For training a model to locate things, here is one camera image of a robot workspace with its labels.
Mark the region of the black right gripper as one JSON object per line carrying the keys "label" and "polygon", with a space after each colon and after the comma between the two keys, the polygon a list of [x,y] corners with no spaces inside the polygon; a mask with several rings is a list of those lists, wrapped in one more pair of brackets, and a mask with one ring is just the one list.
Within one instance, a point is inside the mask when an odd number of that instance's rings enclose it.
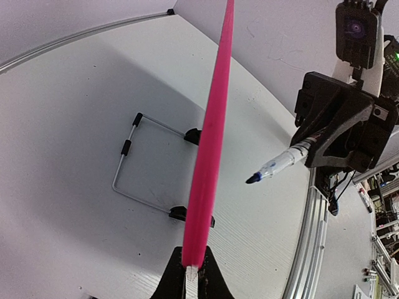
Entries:
{"label": "black right gripper", "polygon": [[308,168],[348,168],[359,173],[376,166],[398,121],[393,101],[318,72],[305,74],[295,113],[297,131],[291,146],[324,131],[310,147]]}

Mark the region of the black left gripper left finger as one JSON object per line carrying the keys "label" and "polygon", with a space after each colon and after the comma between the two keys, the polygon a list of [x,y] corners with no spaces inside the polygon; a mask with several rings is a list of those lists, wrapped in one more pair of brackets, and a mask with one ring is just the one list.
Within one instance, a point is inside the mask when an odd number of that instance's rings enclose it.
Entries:
{"label": "black left gripper left finger", "polygon": [[181,263],[182,247],[175,247],[151,299],[186,298],[186,269]]}

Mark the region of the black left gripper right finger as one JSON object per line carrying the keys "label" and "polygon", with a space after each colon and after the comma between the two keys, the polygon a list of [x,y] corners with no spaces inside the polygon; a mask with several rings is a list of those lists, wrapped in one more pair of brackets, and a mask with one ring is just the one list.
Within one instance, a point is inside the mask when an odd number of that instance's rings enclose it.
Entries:
{"label": "black left gripper right finger", "polygon": [[198,298],[234,299],[209,246],[206,247],[203,264],[198,270]]}

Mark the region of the white whiteboard marker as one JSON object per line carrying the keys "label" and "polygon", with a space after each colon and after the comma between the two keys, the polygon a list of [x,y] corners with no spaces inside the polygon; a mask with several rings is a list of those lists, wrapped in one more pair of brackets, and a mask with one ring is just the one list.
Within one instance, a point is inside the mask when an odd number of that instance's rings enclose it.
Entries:
{"label": "white whiteboard marker", "polygon": [[303,141],[290,146],[280,155],[263,164],[260,170],[255,172],[246,180],[246,184],[254,184],[265,178],[271,178],[284,169],[305,159],[309,154],[311,146],[314,145],[315,142],[316,139],[314,137],[308,137]]}

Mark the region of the pink framed whiteboard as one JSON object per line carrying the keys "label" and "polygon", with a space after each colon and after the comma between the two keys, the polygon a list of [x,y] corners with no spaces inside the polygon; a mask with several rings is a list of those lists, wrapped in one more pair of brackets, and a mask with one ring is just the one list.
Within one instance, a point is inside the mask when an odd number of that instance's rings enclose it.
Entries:
{"label": "pink framed whiteboard", "polygon": [[234,1],[228,1],[204,116],[190,190],[183,237],[182,265],[186,277],[197,279],[203,264],[213,216],[223,148],[233,44]]}

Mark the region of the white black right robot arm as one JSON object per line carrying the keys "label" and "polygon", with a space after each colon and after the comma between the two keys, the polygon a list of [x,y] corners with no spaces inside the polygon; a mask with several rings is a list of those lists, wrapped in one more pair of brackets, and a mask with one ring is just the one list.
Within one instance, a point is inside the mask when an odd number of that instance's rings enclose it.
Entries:
{"label": "white black right robot arm", "polygon": [[385,35],[382,51],[382,62],[371,69],[340,62],[333,77],[305,74],[291,143],[313,139],[308,168],[364,173],[377,165],[398,124],[398,41]]}

